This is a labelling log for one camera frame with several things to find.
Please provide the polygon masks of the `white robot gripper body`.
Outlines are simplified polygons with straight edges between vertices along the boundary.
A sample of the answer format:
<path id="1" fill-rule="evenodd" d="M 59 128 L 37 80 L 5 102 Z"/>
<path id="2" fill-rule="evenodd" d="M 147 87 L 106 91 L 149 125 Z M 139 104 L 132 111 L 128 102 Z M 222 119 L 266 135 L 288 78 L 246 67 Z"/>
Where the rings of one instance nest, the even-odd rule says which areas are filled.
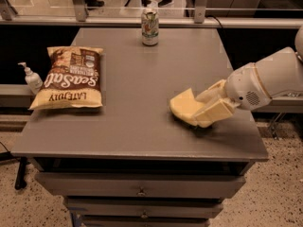
<path id="1" fill-rule="evenodd" d="M 235 70 L 226 80 L 225 91 L 242 110 L 254 111 L 272 101 L 254 63 Z"/>

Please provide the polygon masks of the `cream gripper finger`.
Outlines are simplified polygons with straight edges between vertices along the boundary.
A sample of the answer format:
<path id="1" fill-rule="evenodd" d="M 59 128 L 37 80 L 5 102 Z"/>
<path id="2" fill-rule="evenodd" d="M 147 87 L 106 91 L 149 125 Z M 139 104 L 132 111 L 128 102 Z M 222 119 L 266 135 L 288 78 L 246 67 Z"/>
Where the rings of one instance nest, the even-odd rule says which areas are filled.
<path id="1" fill-rule="evenodd" d="M 236 108 L 237 104 L 231 99 L 220 98 L 210 106 L 203 107 L 194 117 L 199 122 L 216 122 L 231 117 Z"/>
<path id="2" fill-rule="evenodd" d="M 212 86 L 198 94 L 195 99 L 199 102 L 208 103 L 211 100 L 218 100 L 219 98 L 227 97 L 225 91 L 226 80 L 221 79 Z"/>

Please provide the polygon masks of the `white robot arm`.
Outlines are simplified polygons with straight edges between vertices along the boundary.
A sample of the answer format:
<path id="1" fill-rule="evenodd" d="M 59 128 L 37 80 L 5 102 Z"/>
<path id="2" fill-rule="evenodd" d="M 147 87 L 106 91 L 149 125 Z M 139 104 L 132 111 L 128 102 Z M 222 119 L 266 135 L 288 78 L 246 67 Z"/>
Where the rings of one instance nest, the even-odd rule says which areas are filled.
<path id="1" fill-rule="evenodd" d="M 231 117 L 237 109 L 253 111 L 289 93 L 303 91 L 303 27 L 294 39 L 295 49 L 285 47 L 257 62 L 235 70 L 196 96 L 204 106 L 192 119 L 203 128 Z"/>

